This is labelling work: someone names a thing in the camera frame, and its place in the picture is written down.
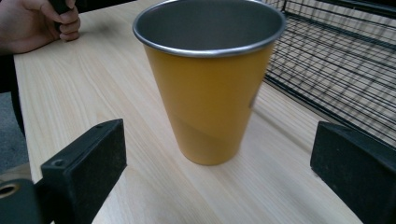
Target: wire cage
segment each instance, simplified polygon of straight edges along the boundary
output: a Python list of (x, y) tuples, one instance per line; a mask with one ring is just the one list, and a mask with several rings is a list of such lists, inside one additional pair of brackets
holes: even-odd
[(287, 30), (265, 81), (326, 119), (396, 146), (396, 3), (268, 0)]

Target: cup rim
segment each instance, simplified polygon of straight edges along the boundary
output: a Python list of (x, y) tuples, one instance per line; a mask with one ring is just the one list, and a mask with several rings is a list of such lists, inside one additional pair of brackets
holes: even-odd
[(262, 41), (255, 42), (249, 45), (241, 46), (241, 47), (236, 47), (236, 48), (228, 48), (228, 49), (176, 49), (176, 48), (170, 48), (166, 47), (164, 45), (160, 45), (157, 43), (154, 43), (145, 37), (143, 37), (141, 34), (139, 34), (137, 30), (137, 24), (139, 22), (139, 19), (144, 16), (147, 12), (150, 12), (151, 10), (157, 8), (157, 7), (162, 7), (163, 5), (167, 4), (173, 4), (175, 2), (181, 2), (181, 1), (186, 1), (186, 0), (167, 0), (161, 3), (158, 3), (156, 5), (153, 5), (151, 7), (148, 7), (147, 9), (143, 10), (140, 12), (137, 17), (134, 19), (133, 23), (133, 32), (134, 35), (139, 39), (143, 44), (152, 47), (154, 49), (157, 49), (159, 51), (163, 51), (169, 54), (174, 54), (178, 56), (186, 56), (186, 57), (194, 57), (194, 58), (218, 58), (218, 57), (225, 57), (225, 56), (235, 56), (235, 55), (240, 55), (240, 54), (246, 54), (250, 53), (259, 49), (263, 49), (264, 47), (272, 44), (275, 42), (280, 36), (283, 34), (284, 30), (286, 29), (286, 18), (283, 13), (281, 13), (278, 9), (275, 7), (265, 4), (262, 1), (257, 1), (257, 0), (241, 0), (241, 1), (246, 1), (246, 2), (251, 2), (253, 4), (258, 4), (258, 5), (263, 5), (265, 7), (270, 8), (277, 14), (281, 20), (281, 24), (279, 29), (274, 32), (271, 36), (268, 38), (265, 38)]

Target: finger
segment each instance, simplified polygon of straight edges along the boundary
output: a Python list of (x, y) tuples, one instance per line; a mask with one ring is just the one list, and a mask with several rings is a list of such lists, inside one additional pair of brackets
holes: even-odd
[(65, 0), (65, 2), (66, 2), (66, 5), (67, 5), (69, 8), (75, 7), (76, 0)]
[(73, 7), (70, 11), (65, 12), (64, 14), (61, 15), (61, 23), (63, 24), (68, 24), (72, 23), (75, 21), (78, 21), (78, 9), (77, 7)]
[(56, 24), (52, 20), (46, 20), (47, 28), (49, 33), (52, 35), (52, 41), (59, 39), (59, 30), (56, 29)]
[(62, 24), (59, 29), (62, 32), (62, 34), (70, 34), (73, 32), (78, 31), (79, 27), (81, 25), (80, 20), (76, 20), (72, 23), (68, 23), (68, 24)]
[(59, 37), (64, 41), (72, 41), (79, 38), (79, 32), (73, 32), (70, 34), (60, 34)]
[(24, 4), (27, 9), (39, 10), (49, 19), (62, 22), (61, 16), (53, 9), (53, 6), (48, 0), (27, 0), (24, 1)]

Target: wooden table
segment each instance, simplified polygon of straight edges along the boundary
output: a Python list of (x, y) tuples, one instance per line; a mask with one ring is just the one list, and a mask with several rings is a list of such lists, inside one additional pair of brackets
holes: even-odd
[(33, 180), (91, 126), (124, 119), (128, 167), (94, 223), (361, 223), (309, 166), (321, 118), (264, 83), (231, 161), (179, 152), (131, 29), (156, 2), (81, 14), (79, 40), (15, 56)]

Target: human hand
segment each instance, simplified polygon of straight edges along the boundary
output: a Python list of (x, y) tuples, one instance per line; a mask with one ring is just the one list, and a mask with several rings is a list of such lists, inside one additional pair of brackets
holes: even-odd
[[(79, 37), (80, 20), (75, 0), (65, 0), (70, 11), (59, 15), (48, 0), (2, 0), (0, 2), (0, 55), (24, 53), (57, 39)], [(59, 22), (60, 33), (55, 28)]]

